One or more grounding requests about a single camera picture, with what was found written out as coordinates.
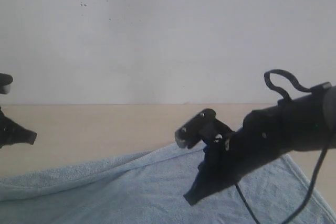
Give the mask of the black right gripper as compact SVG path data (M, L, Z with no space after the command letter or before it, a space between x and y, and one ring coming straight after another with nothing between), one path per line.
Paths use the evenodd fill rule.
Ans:
M253 110L237 131L229 129L225 183L233 185L245 175L291 152L335 148L335 87L277 106Z

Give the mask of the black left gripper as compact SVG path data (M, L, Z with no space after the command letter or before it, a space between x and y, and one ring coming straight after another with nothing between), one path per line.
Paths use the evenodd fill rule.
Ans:
M8 94L10 92L13 77L9 74L0 73L0 94ZM28 130L6 117L1 110L1 148L19 143L33 145L37 137L37 133Z

